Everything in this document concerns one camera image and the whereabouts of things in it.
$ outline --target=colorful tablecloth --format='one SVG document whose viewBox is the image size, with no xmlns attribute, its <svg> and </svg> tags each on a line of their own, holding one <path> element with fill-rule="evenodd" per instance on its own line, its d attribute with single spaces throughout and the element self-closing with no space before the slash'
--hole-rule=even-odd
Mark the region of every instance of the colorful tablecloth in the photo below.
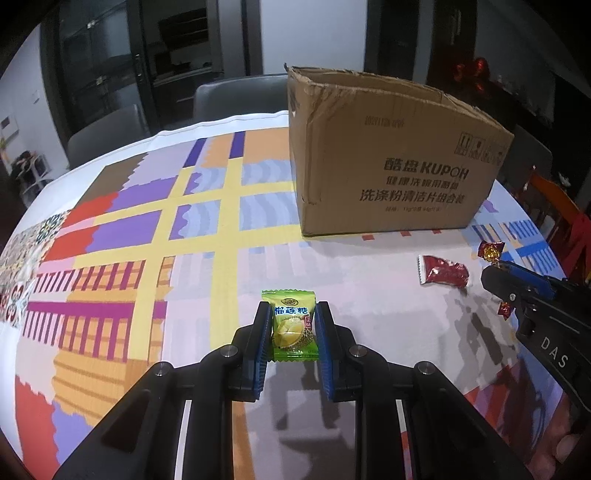
<svg viewBox="0 0 591 480">
<path fill-rule="evenodd" d="M 286 127 L 281 113 L 163 132 L 82 167 L 95 173 L 63 202 L 74 208 L 13 236 L 0 258 L 0 427 L 38 480 L 151 364 L 230 342 L 268 288 L 314 290 L 389 361 L 434 362 L 531 459 L 561 389 L 496 314 L 476 251 L 504 241 L 503 259 L 562 277 L 534 224 L 495 183 L 462 231 L 304 239 Z M 82 188 L 75 175 L 64 190 Z M 466 264 L 467 294 L 420 286 L 418 254 Z M 236 478 L 352 477 L 355 409 L 324 401 L 316 364 L 270 364 L 261 400 L 233 416 Z"/>
</svg>

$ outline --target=durian candy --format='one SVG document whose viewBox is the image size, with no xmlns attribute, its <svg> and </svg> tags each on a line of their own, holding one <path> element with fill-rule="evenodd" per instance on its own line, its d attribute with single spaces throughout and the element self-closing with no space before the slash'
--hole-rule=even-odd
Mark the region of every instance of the durian candy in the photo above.
<svg viewBox="0 0 591 480">
<path fill-rule="evenodd" d="M 273 308 L 273 360 L 318 360 L 312 331 L 316 295 L 305 290 L 264 290 L 262 299 Z"/>
</svg>

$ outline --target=metal screw head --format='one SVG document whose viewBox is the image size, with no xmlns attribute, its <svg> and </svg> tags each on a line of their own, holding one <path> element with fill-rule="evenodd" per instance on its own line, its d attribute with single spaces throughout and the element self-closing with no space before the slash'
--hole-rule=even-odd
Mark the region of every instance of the metal screw head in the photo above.
<svg viewBox="0 0 591 480">
<path fill-rule="evenodd" d="M 163 377 L 173 369 L 173 366 L 168 362 L 158 362 L 154 365 L 154 369 L 156 377 Z"/>
<path fill-rule="evenodd" d="M 236 347 L 234 345 L 224 345 L 223 347 L 220 348 L 220 353 L 222 354 L 222 356 L 229 358 L 229 357 L 234 356 L 238 353 L 238 347 Z"/>
<path fill-rule="evenodd" d="M 353 356 L 360 357 L 367 355 L 368 350 L 363 345 L 353 345 L 349 348 L 349 353 Z"/>
<path fill-rule="evenodd" d="M 417 368 L 423 375 L 431 375 L 435 373 L 435 365 L 431 362 L 419 362 L 417 363 Z"/>
</svg>

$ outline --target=glass door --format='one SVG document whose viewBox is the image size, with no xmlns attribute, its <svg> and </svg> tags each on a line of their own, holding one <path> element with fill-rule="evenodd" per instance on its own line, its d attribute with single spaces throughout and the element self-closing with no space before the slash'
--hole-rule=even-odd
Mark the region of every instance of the glass door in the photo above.
<svg viewBox="0 0 591 480">
<path fill-rule="evenodd" d="M 63 83 L 76 132 L 125 106 L 136 104 L 152 132 L 159 130 L 151 91 L 140 84 L 128 3 L 137 0 L 65 0 L 59 10 Z"/>
<path fill-rule="evenodd" d="M 146 72 L 163 128 L 192 123 L 199 85 L 223 75 L 216 0 L 139 0 Z"/>
</svg>

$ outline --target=black device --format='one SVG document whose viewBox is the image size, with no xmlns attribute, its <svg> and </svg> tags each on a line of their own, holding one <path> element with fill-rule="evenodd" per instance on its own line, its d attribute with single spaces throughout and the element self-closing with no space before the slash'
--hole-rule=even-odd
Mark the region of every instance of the black device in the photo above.
<svg viewBox="0 0 591 480">
<path fill-rule="evenodd" d="M 588 328 L 583 328 L 589 318 L 587 297 L 566 281 L 533 275 L 501 262 L 483 271 L 482 283 L 515 306 L 517 338 L 587 411 Z M 271 306 L 260 302 L 253 325 L 238 329 L 232 344 L 209 353 L 198 364 L 181 368 L 155 364 L 81 442 L 54 480 L 173 479 L 188 399 L 192 404 L 183 480 L 233 479 L 231 402 L 258 399 L 270 351 L 271 322 Z M 532 479 L 511 448 L 435 365 L 419 362 L 406 367 L 387 362 L 358 345 L 351 330 L 336 325 L 324 301 L 316 305 L 314 325 L 326 396 L 334 402 L 356 403 L 356 479 L 407 477 L 397 400 L 403 405 L 415 480 Z M 558 351 L 560 345 L 566 348 L 568 360 L 574 361 L 569 375 L 561 373 L 560 360 L 556 366 L 554 358 L 540 354 L 547 348 L 536 348 L 540 331 L 544 338 L 551 335 L 548 338 Z M 553 480 L 585 478 L 591 467 L 586 455 L 591 452 L 590 438 L 588 429 Z"/>
</svg>

